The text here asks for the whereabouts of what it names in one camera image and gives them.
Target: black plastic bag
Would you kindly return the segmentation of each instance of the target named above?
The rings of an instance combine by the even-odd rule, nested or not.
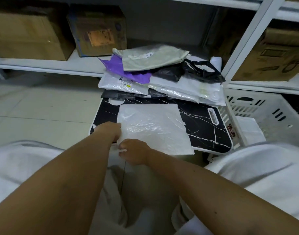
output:
[[[204,69],[201,69],[197,66],[205,65],[213,69],[213,72],[208,72]],[[188,73],[191,77],[206,83],[221,83],[225,82],[225,78],[222,74],[209,62],[209,61],[191,61],[185,59],[182,62],[183,70]]]
[[[151,70],[152,75],[160,77],[169,81],[178,82],[180,77],[184,74],[182,63],[155,68]]]
[[[148,95],[150,95],[150,98],[166,97],[165,94],[160,93],[151,88],[149,88]],[[101,95],[101,98],[111,98],[111,99],[123,101],[124,99],[134,100],[136,97],[145,98],[147,96],[147,98],[149,98],[148,95],[129,93],[129,92],[124,92],[124,91],[120,91],[120,90],[105,89]]]

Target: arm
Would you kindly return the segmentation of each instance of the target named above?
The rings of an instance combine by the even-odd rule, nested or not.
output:
[[[0,234],[87,234],[120,124],[104,123],[0,203]]]
[[[299,234],[299,220],[229,180],[197,165],[124,140],[120,156],[167,178],[194,214],[214,234]]]

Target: orange sticker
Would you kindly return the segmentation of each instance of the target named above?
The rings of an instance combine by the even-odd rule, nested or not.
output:
[[[87,34],[92,46],[102,46],[115,43],[110,29],[89,31]]]

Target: purple plastic bag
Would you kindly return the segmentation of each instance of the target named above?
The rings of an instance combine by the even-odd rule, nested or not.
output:
[[[110,60],[102,60],[100,58],[99,60],[105,65],[108,71],[118,74],[119,76],[129,78],[141,84],[146,84],[150,81],[149,78],[152,74],[148,70],[138,72],[125,72],[122,65],[122,59],[117,55],[112,55]]]

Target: black marble tabletop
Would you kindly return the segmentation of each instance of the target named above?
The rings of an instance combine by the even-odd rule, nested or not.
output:
[[[195,147],[195,150],[226,153],[232,148],[230,136],[216,107],[177,99],[138,97],[134,100],[126,99],[123,104],[177,104],[181,118],[186,124],[191,145]],[[107,121],[117,122],[119,107],[110,104],[108,98],[103,98],[94,119],[94,125]],[[212,123],[208,108],[214,109],[219,121],[218,125]]]

